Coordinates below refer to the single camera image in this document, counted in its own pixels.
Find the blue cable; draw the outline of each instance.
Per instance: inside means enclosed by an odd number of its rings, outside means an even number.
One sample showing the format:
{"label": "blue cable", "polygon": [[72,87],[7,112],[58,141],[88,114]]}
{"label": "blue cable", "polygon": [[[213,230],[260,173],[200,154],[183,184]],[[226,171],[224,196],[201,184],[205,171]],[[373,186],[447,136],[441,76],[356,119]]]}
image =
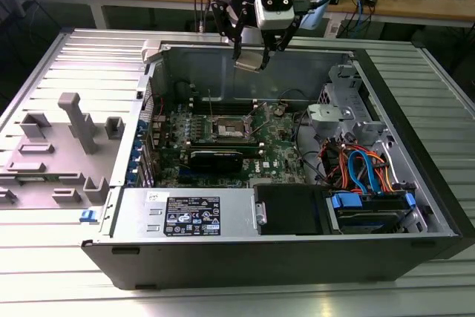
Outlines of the blue cable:
{"label": "blue cable", "polygon": [[363,16],[363,7],[361,6],[361,0],[356,0],[358,2],[358,21],[356,22],[355,29],[351,34],[350,38],[354,38],[356,34],[359,32],[359,25],[361,25],[361,17]]}
{"label": "blue cable", "polygon": [[375,177],[374,177],[373,163],[371,162],[370,157],[368,155],[366,155],[361,150],[355,150],[354,152],[352,152],[350,154],[350,157],[348,157],[348,172],[350,173],[351,179],[363,191],[364,194],[368,193],[368,190],[366,189],[364,184],[361,183],[355,175],[355,166],[353,164],[353,159],[358,154],[363,157],[363,160],[366,163],[366,167],[368,169],[368,178],[370,179],[371,189],[376,193],[380,193],[381,189],[379,188],[379,183],[378,183],[377,179],[375,179]]}

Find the table leg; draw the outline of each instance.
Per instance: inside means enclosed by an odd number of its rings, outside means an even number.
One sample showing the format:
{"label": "table leg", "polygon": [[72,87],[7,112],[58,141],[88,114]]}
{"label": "table leg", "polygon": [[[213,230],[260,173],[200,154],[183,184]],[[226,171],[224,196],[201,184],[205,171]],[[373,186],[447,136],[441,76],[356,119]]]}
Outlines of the table leg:
{"label": "table leg", "polygon": [[94,22],[96,23],[97,29],[108,29],[109,23],[107,20],[107,16],[105,15],[104,8],[99,3],[91,3],[89,4],[91,7],[92,16],[94,17]]}
{"label": "table leg", "polygon": [[344,21],[346,17],[346,13],[330,13],[324,37],[334,39],[338,35],[341,22]]}

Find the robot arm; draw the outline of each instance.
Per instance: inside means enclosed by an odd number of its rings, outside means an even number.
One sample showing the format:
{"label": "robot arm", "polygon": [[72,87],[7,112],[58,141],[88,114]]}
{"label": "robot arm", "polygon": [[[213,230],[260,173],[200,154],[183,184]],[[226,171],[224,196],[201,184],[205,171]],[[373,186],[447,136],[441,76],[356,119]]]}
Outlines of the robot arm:
{"label": "robot arm", "polygon": [[[214,0],[211,8],[220,35],[234,44],[232,58],[237,66],[258,72],[266,68],[271,55],[286,49],[305,15],[328,1]],[[262,56],[247,53],[241,57],[245,27],[254,27],[261,32]]]}

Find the white sticker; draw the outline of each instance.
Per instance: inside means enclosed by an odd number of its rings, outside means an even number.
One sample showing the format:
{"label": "white sticker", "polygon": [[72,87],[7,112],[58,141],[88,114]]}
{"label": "white sticker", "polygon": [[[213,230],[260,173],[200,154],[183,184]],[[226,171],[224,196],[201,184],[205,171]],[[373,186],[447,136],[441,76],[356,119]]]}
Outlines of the white sticker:
{"label": "white sticker", "polygon": [[168,196],[170,195],[170,192],[156,192],[156,191],[148,191],[147,192],[147,198],[146,202],[160,202],[160,201],[165,201]]}

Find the motherboard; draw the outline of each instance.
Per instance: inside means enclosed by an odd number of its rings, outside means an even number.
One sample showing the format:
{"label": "motherboard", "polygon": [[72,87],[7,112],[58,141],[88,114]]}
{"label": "motherboard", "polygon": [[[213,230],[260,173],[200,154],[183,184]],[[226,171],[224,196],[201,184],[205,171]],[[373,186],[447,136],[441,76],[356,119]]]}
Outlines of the motherboard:
{"label": "motherboard", "polygon": [[154,119],[155,186],[305,183],[292,121],[292,113],[266,102],[178,105]]}

